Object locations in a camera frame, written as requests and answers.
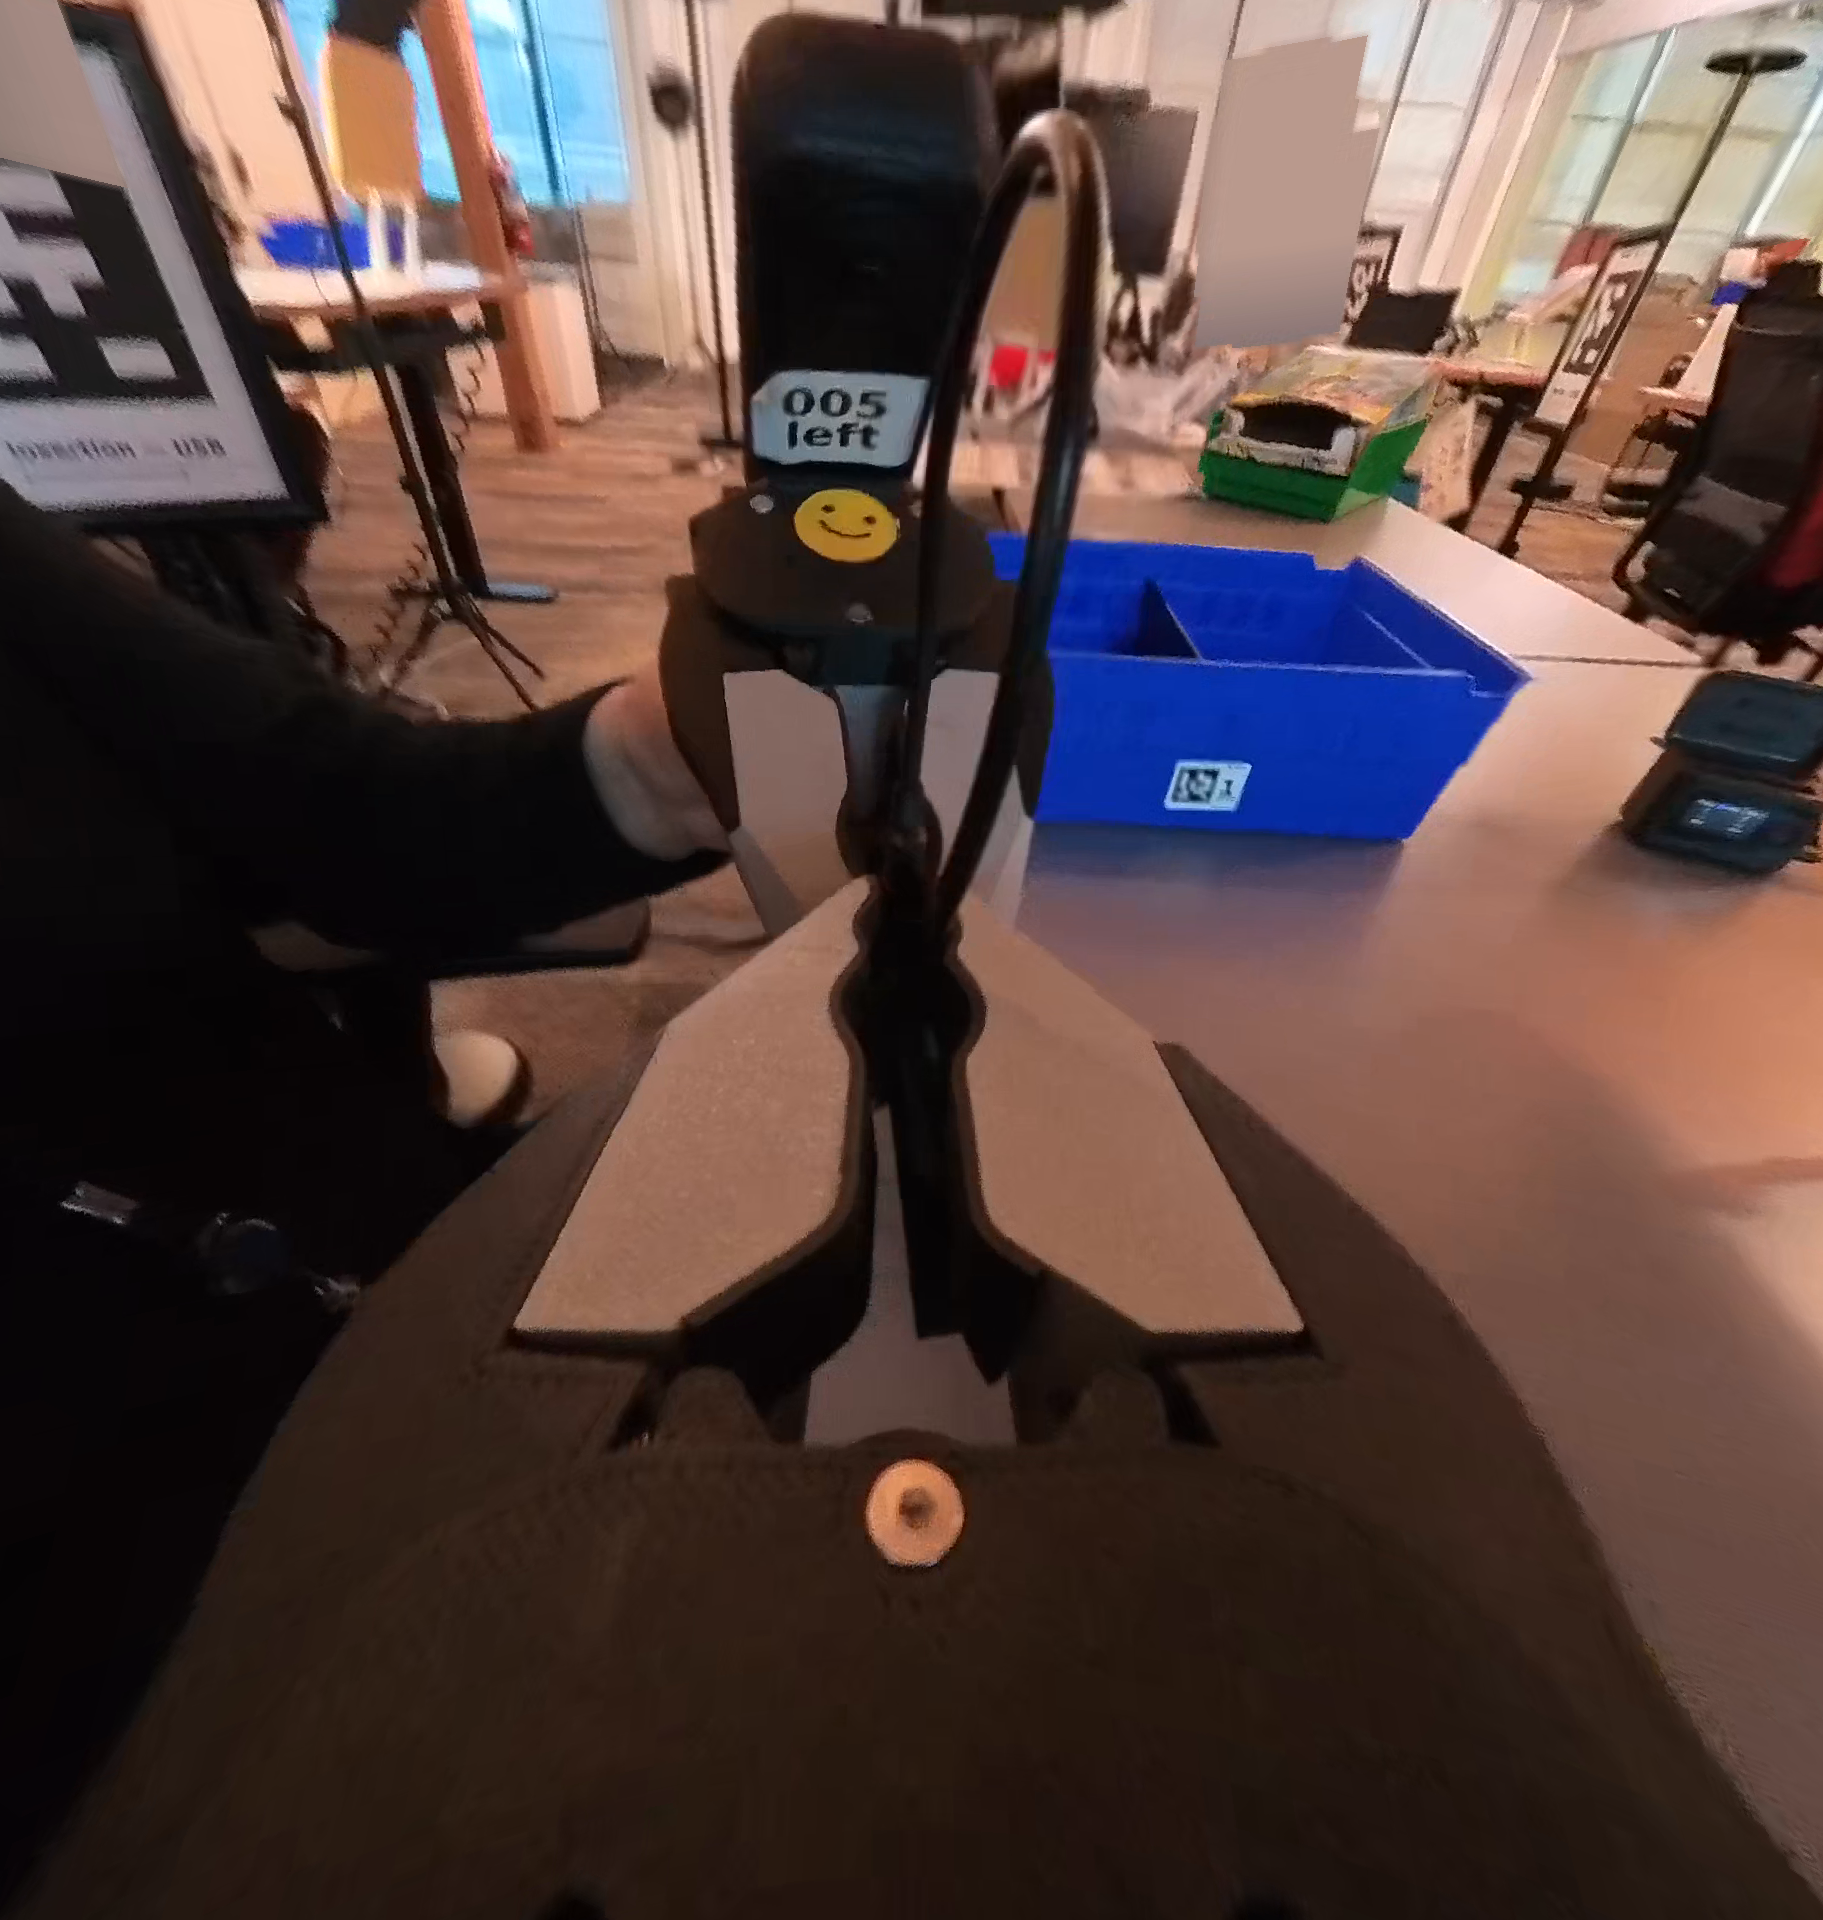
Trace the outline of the grey usb hub with cable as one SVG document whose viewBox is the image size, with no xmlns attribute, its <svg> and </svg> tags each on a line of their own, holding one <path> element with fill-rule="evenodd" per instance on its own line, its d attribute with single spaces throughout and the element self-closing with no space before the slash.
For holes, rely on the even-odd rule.
<svg viewBox="0 0 1823 1920">
<path fill-rule="evenodd" d="M 940 673 L 950 479 L 980 325 L 1019 212 L 1040 180 L 1051 185 L 1062 218 L 1051 395 L 1006 649 L 964 813 L 957 831 L 942 843 L 924 793 L 924 750 Z M 860 992 L 863 1053 L 898 1147 L 925 1147 L 947 1134 L 950 1064 L 955 1053 L 950 1030 L 955 989 L 947 984 L 947 957 L 1004 789 L 1019 767 L 1028 700 L 1048 677 L 1048 634 L 1095 420 L 1096 283 L 1108 222 L 1102 156 L 1084 121 L 1069 110 L 1033 115 L 990 190 L 925 411 L 913 669 L 895 757 L 871 824 L 876 918 Z"/>
</svg>

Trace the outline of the marker sign on easel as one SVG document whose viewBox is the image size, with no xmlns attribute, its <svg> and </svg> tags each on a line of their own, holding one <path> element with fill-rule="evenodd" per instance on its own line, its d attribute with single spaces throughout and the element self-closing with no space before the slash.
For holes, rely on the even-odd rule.
<svg viewBox="0 0 1823 1920">
<path fill-rule="evenodd" d="M 1560 460 L 1610 372 L 1614 355 L 1675 231 L 1677 216 L 1655 228 L 1627 229 L 1614 239 L 1614 247 L 1598 263 L 1538 404 L 1523 423 L 1523 432 L 1542 441 L 1542 454 L 1537 467 L 1512 483 L 1519 507 L 1499 541 L 1502 554 L 1517 554 L 1523 523 L 1537 508 L 1569 496 L 1560 490 Z"/>
</svg>

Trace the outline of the person's white shoe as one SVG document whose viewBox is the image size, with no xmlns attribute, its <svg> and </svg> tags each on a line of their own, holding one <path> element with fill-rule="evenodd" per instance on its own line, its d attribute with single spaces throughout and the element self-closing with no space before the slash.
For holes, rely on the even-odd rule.
<svg viewBox="0 0 1823 1920">
<path fill-rule="evenodd" d="M 428 1067 L 443 1120 L 467 1134 L 517 1120 L 533 1082 L 528 1056 L 480 1028 L 434 1028 Z"/>
</svg>

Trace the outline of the black office chair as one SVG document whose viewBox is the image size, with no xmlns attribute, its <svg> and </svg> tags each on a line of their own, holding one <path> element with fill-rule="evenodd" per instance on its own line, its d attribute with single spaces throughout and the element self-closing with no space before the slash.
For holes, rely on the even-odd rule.
<svg viewBox="0 0 1823 1920">
<path fill-rule="evenodd" d="M 1765 580 L 1823 474 L 1823 295 L 1749 293 L 1724 334 L 1690 448 L 1614 569 L 1633 621 L 1745 647 L 1764 666 L 1808 655 L 1823 676 L 1823 589 Z"/>
</svg>

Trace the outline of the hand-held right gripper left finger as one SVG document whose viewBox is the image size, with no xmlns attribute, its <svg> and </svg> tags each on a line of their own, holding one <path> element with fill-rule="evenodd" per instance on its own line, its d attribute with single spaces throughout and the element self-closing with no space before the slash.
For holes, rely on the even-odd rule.
<svg viewBox="0 0 1823 1920">
<path fill-rule="evenodd" d="M 514 1314 L 518 1343 L 721 1369 L 773 1404 L 850 1338 L 875 1124 L 844 999 L 871 904 L 850 882 L 662 1030 Z"/>
</svg>

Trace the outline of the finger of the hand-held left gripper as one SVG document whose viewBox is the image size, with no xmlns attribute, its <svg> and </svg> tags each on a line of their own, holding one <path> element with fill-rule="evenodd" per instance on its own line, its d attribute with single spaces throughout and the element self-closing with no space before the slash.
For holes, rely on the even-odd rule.
<svg viewBox="0 0 1823 1920">
<path fill-rule="evenodd" d="M 729 849 L 768 935 L 802 924 L 868 870 L 850 813 L 844 711 L 779 672 L 726 676 L 740 819 Z"/>
<path fill-rule="evenodd" d="M 940 672 L 934 679 L 924 738 L 924 795 L 939 824 L 939 867 L 944 864 L 994 707 L 996 672 Z M 1004 782 L 990 840 L 970 891 L 983 904 L 1019 904 L 1033 850 L 1033 803 L 1019 773 Z"/>
</svg>

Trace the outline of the blue plastic bin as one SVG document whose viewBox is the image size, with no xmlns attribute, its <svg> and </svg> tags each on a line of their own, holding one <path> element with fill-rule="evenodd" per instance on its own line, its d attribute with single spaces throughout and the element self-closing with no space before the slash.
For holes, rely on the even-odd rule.
<svg viewBox="0 0 1823 1920">
<path fill-rule="evenodd" d="M 1527 669 L 1366 559 L 1073 541 L 1040 825 L 1403 843 Z"/>
</svg>

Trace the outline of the green cardboard box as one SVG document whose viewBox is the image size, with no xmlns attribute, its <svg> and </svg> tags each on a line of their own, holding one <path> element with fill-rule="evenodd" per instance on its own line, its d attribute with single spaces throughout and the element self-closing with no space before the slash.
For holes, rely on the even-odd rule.
<svg viewBox="0 0 1823 1920">
<path fill-rule="evenodd" d="M 1439 372 L 1426 353 L 1310 346 L 1226 397 L 1206 429 L 1200 490 L 1325 526 L 1371 507 L 1401 483 Z"/>
</svg>

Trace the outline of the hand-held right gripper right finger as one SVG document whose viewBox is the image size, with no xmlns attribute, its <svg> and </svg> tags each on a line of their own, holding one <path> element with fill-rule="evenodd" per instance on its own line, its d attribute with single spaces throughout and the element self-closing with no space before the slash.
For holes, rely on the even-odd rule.
<svg viewBox="0 0 1823 1920">
<path fill-rule="evenodd" d="M 981 901 L 889 929 L 889 1114 L 920 1330 L 986 1380 L 1304 1347 L 1164 1049 Z"/>
</svg>

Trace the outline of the person's left forearm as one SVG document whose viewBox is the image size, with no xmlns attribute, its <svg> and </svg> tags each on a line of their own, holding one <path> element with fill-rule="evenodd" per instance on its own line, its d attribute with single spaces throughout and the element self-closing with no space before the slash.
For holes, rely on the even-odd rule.
<svg viewBox="0 0 1823 1920">
<path fill-rule="evenodd" d="M 729 855 L 632 850 L 587 781 L 583 692 L 412 718 L 223 628 L 0 480 L 0 666 L 251 929 L 346 947 L 501 947 L 654 901 Z"/>
</svg>

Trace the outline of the wooden support post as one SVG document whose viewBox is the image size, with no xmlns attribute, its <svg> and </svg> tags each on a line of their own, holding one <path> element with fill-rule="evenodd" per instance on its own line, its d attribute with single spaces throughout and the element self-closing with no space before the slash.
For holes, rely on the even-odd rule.
<svg viewBox="0 0 1823 1920">
<path fill-rule="evenodd" d="M 497 372 L 514 444 L 557 450 L 557 411 L 540 353 L 535 308 L 522 267 L 505 239 L 495 187 L 497 143 L 466 3 L 421 3 L 418 37 L 432 79 L 461 188 L 467 242 L 478 270 L 497 288 L 501 339 Z"/>
</svg>

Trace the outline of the black battery charging case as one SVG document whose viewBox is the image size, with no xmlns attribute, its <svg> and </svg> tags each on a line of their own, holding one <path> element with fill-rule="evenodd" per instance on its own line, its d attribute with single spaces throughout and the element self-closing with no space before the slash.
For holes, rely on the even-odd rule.
<svg viewBox="0 0 1823 1920">
<path fill-rule="evenodd" d="M 1740 876 L 1820 860 L 1823 684 L 1717 669 L 1655 747 L 1620 810 L 1624 843 Z"/>
</svg>

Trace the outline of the black floor lamp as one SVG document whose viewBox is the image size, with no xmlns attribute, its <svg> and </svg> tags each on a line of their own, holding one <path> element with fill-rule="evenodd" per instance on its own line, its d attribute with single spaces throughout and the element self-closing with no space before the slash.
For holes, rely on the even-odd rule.
<svg viewBox="0 0 1823 1920">
<path fill-rule="evenodd" d="M 1807 105 L 1810 53 L 1785 39 L 1721 46 L 1704 61 L 1711 115 L 1689 147 L 1667 216 L 1662 270 L 1684 282 L 1723 277 L 1723 257 L 1760 229 L 1771 182 Z"/>
</svg>

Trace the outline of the framed marker sign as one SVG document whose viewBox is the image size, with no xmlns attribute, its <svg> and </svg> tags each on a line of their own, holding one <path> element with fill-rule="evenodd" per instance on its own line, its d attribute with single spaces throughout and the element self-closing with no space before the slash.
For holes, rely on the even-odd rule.
<svg viewBox="0 0 1823 1920">
<path fill-rule="evenodd" d="M 0 4 L 0 480 L 113 534 L 323 517 L 156 65 L 113 8 Z"/>
</svg>

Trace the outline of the person's left hand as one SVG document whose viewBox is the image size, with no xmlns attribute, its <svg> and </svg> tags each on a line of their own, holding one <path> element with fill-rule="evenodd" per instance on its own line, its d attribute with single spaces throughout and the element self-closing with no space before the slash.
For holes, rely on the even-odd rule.
<svg viewBox="0 0 1823 1920">
<path fill-rule="evenodd" d="M 625 677 L 593 697 L 583 757 L 632 850 L 658 862 L 729 855 L 729 834 L 671 732 L 655 676 Z"/>
</svg>

